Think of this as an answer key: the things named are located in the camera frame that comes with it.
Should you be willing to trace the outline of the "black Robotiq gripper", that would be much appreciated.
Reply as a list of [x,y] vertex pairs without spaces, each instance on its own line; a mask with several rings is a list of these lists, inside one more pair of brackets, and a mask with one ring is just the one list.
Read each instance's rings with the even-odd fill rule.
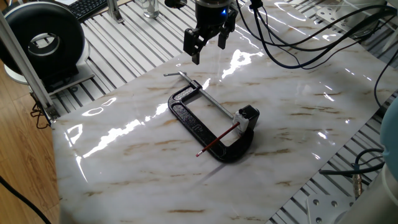
[[230,0],[196,0],[195,16],[197,26],[195,29],[186,29],[184,32],[183,50],[192,58],[195,65],[200,63],[200,52],[206,45],[202,39],[203,31],[220,31],[218,47],[225,49],[229,34],[235,30],[238,10],[231,6]]

